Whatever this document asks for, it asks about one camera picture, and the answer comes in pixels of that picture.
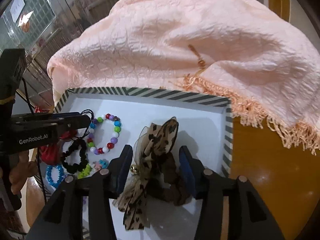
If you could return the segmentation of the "person's left hand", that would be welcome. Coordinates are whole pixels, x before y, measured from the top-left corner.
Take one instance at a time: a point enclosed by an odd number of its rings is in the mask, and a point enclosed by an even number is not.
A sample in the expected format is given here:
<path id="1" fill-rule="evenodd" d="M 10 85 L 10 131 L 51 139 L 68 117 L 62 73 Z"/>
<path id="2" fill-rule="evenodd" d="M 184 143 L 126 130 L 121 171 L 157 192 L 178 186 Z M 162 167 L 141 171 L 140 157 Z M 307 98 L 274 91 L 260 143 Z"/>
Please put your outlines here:
<path id="1" fill-rule="evenodd" d="M 29 160 L 29 150 L 19 153 L 19 162 L 11 170 L 9 180 L 11 183 L 11 191 L 17 195 L 28 178 L 37 175 L 37 163 Z"/>

